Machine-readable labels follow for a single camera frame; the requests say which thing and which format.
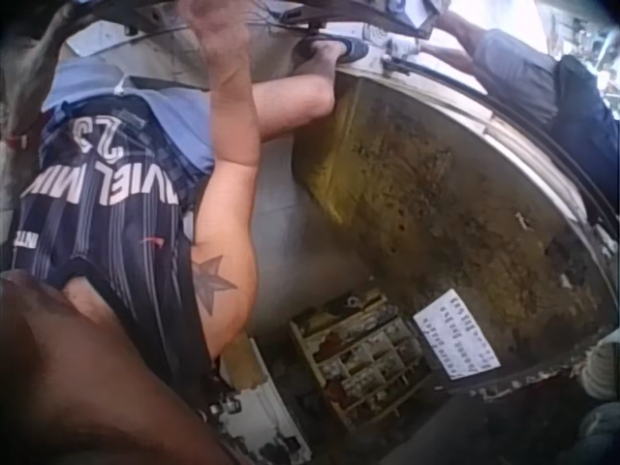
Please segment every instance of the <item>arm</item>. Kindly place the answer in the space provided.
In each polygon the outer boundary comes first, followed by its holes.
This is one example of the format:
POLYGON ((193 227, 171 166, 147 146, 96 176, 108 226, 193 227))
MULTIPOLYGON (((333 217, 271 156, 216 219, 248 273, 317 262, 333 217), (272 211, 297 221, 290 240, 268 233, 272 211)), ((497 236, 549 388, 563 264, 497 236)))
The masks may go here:
POLYGON ((51 89, 60 48, 65 40, 94 20, 94 11, 105 2, 87 5, 67 3, 51 19, 43 37, 35 41, 9 32, 0 50, 0 100, 6 105, 2 125, 0 165, 3 206, 15 206, 19 193, 32 181, 38 168, 41 108, 51 89), (21 136, 27 144, 21 145, 21 136))
POLYGON ((201 42, 211 90, 216 163, 198 210, 192 263, 202 329, 212 357, 245 326, 257 288, 250 220, 260 138, 248 31, 240 10, 244 3, 187 0, 181 4, 201 42))

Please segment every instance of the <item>foot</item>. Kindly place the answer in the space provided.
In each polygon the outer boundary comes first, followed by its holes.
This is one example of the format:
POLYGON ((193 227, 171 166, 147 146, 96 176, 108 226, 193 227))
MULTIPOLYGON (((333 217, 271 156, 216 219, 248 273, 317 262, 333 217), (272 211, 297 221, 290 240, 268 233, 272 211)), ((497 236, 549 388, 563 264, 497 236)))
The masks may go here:
POLYGON ((315 55, 320 55, 333 61, 347 53, 347 46, 338 41, 317 41, 312 43, 310 48, 315 55))
POLYGON ((353 63, 368 54, 368 44, 360 38, 321 34, 299 41, 294 53, 306 60, 320 56, 338 64, 353 63))

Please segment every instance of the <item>knee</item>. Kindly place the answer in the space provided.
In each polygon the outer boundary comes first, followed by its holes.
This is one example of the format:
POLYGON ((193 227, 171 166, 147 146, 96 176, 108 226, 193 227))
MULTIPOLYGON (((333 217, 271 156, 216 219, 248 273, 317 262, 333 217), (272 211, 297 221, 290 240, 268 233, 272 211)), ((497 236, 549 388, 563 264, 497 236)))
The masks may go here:
POLYGON ((308 82, 308 105, 312 118, 321 118, 331 114, 335 105, 333 82, 326 77, 312 76, 308 82))

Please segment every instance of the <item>hand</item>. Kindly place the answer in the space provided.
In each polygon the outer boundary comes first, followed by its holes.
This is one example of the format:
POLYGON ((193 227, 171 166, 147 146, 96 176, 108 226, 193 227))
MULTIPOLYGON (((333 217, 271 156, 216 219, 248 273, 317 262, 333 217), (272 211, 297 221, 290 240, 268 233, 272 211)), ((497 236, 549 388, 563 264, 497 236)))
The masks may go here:
POLYGON ((207 54, 247 47, 247 0, 179 0, 178 9, 207 54))
POLYGON ((7 127, 3 129, 9 136, 24 134, 39 117, 63 43, 92 24, 96 20, 95 11, 110 4, 110 0, 95 0, 84 5, 64 4, 39 41, 8 34, 0 53, 5 78, 1 97, 6 100, 9 115, 7 127))

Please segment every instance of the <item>shorts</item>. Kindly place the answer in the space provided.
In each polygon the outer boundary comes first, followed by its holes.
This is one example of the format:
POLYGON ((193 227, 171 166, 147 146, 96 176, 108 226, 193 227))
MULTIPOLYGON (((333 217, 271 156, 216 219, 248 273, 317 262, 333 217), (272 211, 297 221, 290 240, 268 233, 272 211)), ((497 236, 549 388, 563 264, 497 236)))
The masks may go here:
POLYGON ((199 89, 138 89, 120 68, 102 58, 76 58, 58 66, 43 110, 111 95, 142 97, 182 156, 202 173, 213 172, 208 96, 199 89))
POLYGON ((475 77, 491 97, 547 127, 557 113, 557 61, 499 29, 487 31, 474 54, 475 77))

